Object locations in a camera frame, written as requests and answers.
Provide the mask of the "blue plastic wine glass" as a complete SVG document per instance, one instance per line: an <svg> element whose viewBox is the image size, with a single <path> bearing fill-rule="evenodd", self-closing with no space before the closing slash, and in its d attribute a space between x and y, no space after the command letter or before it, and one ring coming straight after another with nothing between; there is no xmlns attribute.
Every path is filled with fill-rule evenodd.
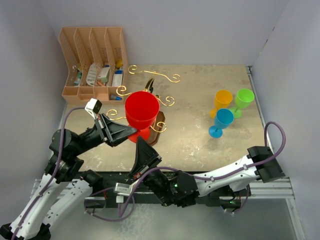
<svg viewBox="0 0 320 240"><path fill-rule="evenodd" d="M214 117L214 125L208 129L208 133L212 138L220 138L223 130L228 128L234 121L234 114L227 108L221 108L216 112Z"/></svg>

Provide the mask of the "green plastic wine glass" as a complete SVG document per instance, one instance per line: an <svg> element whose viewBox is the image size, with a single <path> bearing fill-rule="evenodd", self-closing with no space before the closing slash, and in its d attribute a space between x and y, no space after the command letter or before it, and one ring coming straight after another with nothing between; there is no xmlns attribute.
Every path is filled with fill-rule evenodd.
<svg viewBox="0 0 320 240"><path fill-rule="evenodd" d="M255 100L255 94L248 88L240 89L234 100L235 106L229 108L235 119L242 116L242 109L247 108Z"/></svg>

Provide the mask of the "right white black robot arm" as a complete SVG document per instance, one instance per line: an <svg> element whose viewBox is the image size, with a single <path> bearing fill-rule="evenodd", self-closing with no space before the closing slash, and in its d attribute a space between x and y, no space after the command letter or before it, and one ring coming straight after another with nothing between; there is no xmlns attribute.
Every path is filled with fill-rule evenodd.
<svg viewBox="0 0 320 240"><path fill-rule="evenodd" d="M282 152L286 144L286 137L282 137L282 143L276 153L264 146L248 148L248 154L239 160L218 168L216 170L191 174L182 170L168 167L167 170L174 174L171 178L162 172L159 167L161 157L142 137L137 139L135 162L130 178L134 179L135 185L130 191L132 197L140 184L144 184L155 194L160 203L167 207L176 205L188 207L196 204L196 199L208 196L218 189L228 196L246 188L255 180L268 183L284 177L277 156Z"/></svg>

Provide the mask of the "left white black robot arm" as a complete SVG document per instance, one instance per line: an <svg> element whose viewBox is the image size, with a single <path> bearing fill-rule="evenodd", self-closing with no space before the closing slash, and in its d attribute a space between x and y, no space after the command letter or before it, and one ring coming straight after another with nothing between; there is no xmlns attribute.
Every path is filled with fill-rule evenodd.
<svg viewBox="0 0 320 240"><path fill-rule="evenodd" d="M103 177L87 170L69 193L57 199L84 163L78 156L101 144L116 147L136 132L136 128L114 122L105 114L97 115L93 127L81 134L65 128L57 130L49 146L53 155L38 189L22 213L13 222L1 226L1 236L7 240L50 239L54 222L64 217L75 202L103 191Z"/></svg>

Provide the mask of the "yellow plastic wine glass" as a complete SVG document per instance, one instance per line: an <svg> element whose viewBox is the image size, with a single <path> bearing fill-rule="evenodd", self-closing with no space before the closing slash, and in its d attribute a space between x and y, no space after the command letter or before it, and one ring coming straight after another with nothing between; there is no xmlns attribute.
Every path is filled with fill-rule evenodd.
<svg viewBox="0 0 320 240"><path fill-rule="evenodd" d="M209 113L210 117L214 119L217 111L228 108L232 100L233 95L228 90L222 89L217 91L213 102L214 108Z"/></svg>

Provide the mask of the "red plastic wine glass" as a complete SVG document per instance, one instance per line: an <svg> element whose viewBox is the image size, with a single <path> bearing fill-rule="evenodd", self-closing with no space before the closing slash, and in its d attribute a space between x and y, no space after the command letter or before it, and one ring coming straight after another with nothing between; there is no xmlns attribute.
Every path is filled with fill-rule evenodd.
<svg viewBox="0 0 320 240"><path fill-rule="evenodd" d="M137 129L137 133L128 139L133 143L137 142L138 137L147 141L150 136L150 126L160 111L157 98L147 91L136 91L127 97L124 109L129 126Z"/></svg>

